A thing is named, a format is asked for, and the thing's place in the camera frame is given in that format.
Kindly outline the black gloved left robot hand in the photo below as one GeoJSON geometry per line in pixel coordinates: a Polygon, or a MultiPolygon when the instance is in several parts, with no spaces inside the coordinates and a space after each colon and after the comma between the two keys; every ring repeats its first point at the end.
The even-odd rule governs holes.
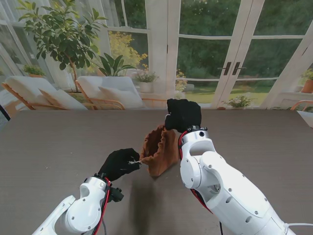
{"type": "Polygon", "coordinates": [[[140,155],[133,149],[119,149],[112,152],[98,171],[101,178],[115,181],[125,174],[140,169],[140,155]]]}

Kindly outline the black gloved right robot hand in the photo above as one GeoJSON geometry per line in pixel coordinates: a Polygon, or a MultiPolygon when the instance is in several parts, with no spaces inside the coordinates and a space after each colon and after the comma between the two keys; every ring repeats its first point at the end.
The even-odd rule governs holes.
{"type": "Polygon", "coordinates": [[[177,130],[183,133],[192,126],[201,126],[201,107],[187,99],[168,99],[168,114],[164,126],[166,130],[177,130]]]}

